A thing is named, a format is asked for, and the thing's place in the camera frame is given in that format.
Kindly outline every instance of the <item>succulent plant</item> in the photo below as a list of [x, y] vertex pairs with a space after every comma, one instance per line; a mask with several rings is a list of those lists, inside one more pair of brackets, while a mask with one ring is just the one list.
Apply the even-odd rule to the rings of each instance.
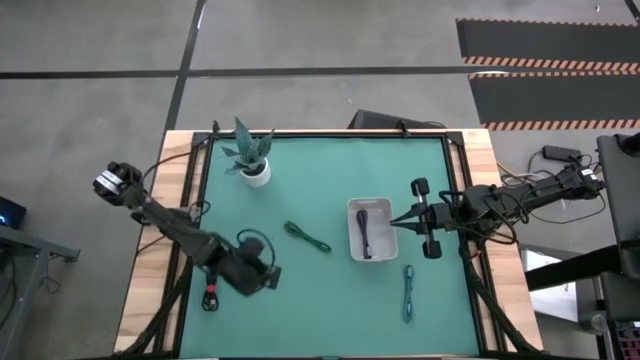
[[265, 158], [271, 150], [273, 131], [271, 130], [269, 135], [261, 139], [254, 139], [240, 119], [236, 117], [235, 133], [238, 151], [222, 147], [225, 155], [233, 158], [235, 162], [232, 168], [227, 169], [226, 173], [233, 174], [242, 171], [249, 176], [260, 174], [264, 169]]

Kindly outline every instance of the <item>green rope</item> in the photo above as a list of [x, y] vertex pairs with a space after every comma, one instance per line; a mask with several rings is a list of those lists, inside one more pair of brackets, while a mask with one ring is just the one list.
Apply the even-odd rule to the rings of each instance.
[[311, 243], [313, 246], [315, 246], [316, 248], [318, 248], [322, 252], [325, 252], [325, 253], [330, 253], [331, 252], [331, 246], [323, 243], [322, 241], [320, 241], [318, 239], [314, 239], [311, 236], [307, 235], [307, 233], [302, 231], [302, 229], [300, 229], [300, 227], [298, 227], [298, 225], [292, 223], [291, 221], [287, 221], [284, 224], [284, 231], [286, 231], [287, 234], [289, 234], [289, 236], [291, 236], [291, 237], [301, 238], [302, 240]]

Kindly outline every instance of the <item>desk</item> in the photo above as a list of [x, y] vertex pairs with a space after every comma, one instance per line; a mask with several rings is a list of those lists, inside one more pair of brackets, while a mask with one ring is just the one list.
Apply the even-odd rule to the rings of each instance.
[[[310, 133], [327, 130], [308, 130]], [[332, 132], [357, 132], [359, 130], [332, 130]], [[380, 133], [396, 133], [396, 130], [373, 130]], [[413, 130], [414, 132], [438, 132], [440, 130]], [[499, 183], [500, 178], [496, 167], [495, 156], [487, 130], [461, 130], [464, 137], [467, 161], [474, 184]], [[161, 159], [179, 153], [188, 152], [191, 147], [193, 131], [170, 131], [163, 144]], [[197, 188], [202, 171], [204, 156], [196, 159], [195, 176], [193, 177], [192, 201], [196, 198]], [[182, 196], [187, 158], [179, 158], [159, 167], [152, 195], [167, 207], [177, 207]], [[460, 164], [454, 163], [454, 169], [459, 171]], [[153, 228], [145, 228], [140, 239], [140, 246], [153, 241], [159, 236]], [[538, 332], [531, 300], [524, 277], [522, 263], [516, 246], [487, 244], [487, 256], [491, 265], [494, 287], [498, 302], [509, 316], [514, 325], [534, 346], [542, 348], [542, 341]], [[155, 311], [158, 309], [162, 297], [171, 242], [162, 240], [153, 247], [145, 250], [136, 260], [129, 290], [118, 331], [115, 351], [123, 350], [130, 345], [144, 329]], [[174, 339], [177, 305], [169, 318], [169, 326], [165, 335], [163, 348], [169, 349]], [[487, 347], [496, 348], [495, 336], [491, 321], [486, 311], [482, 311], [484, 332]]]

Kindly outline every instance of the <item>white container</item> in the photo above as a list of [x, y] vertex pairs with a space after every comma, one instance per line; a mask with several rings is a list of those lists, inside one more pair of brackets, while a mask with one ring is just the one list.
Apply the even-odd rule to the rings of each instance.
[[240, 171], [240, 174], [242, 174], [242, 177], [244, 178], [244, 181], [247, 183], [247, 185], [251, 187], [260, 187], [269, 182], [269, 179], [271, 179], [271, 168], [269, 167], [269, 159], [265, 158], [264, 161], [264, 170], [262, 170], [262, 172], [258, 175], [249, 176]]
[[[367, 240], [371, 247], [371, 259], [365, 259], [362, 232], [356, 214], [367, 211]], [[398, 256], [396, 229], [389, 225], [393, 219], [391, 201], [386, 198], [351, 199], [347, 203], [349, 248], [356, 261], [375, 262], [393, 260]]]

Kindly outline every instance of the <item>green table surface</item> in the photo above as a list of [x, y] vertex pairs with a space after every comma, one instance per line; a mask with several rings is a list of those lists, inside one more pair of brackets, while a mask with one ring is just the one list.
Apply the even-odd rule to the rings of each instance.
[[[181, 357], [478, 354], [456, 233], [435, 233], [443, 252], [437, 260], [423, 257], [422, 237], [402, 229], [394, 260], [357, 263], [349, 252], [349, 199], [386, 197], [399, 216], [416, 202], [413, 179], [429, 180], [430, 202], [450, 190], [440, 139], [274, 139], [272, 177], [261, 188], [224, 174], [232, 160], [220, 146], [235, 141], [213, 146], [205, 194], [212, 206], [201, 227], [231, 241], [242, 229], [261, 230], [274, 244], [282, 275], [276, 290], [250, 297], [219, 281], [220, 309], [208, 313], [200, 305], [205, 275], [195, 269]], [[289, 237], [282, 228], [289, 220], [333, 251]], [[262, 258], [269, 256], [266, 249]], [[402, 317], [407, 264], [416, 272], [408, 324]]]

